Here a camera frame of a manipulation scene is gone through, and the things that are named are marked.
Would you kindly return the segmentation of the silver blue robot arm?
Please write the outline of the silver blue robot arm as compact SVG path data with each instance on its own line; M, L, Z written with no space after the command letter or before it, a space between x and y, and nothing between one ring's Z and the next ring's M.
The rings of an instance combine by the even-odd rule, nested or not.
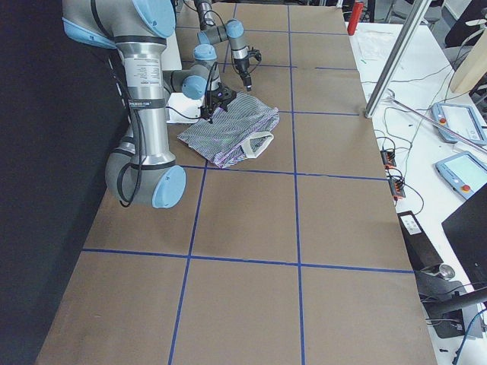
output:
M169 147L170 95L204 99L199 116L205 120L237 96L220 81L214 48L197 46L187 70L163 71L163 54L176 26L170 1L64 1L62 13L70 39L116 49L123 61L126 79L119 84L130 127L108 158L107 188L125 207L172 208L183 195L186 173Z
M253 56L253 51L259 55L259 50L253 50L249 47L243 24L235 18L224 22L212 9L211 1L196 0L193 3L199 16L200 31L197 36L199 43L214 46L228 41L233 66L246 91L251 91L250 58Z

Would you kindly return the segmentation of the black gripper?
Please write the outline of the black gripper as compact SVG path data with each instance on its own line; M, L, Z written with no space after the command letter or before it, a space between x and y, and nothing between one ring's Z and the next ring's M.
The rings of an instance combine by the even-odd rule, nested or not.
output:
M246 91L252 90L252 78L250 75L249 59L234 59L234 67L243 82Z
M229 104L236 99L236 91L226 85L219 85L215 90L205 92L203 104L200 107L200 117L210 124L217 110L228 111Z

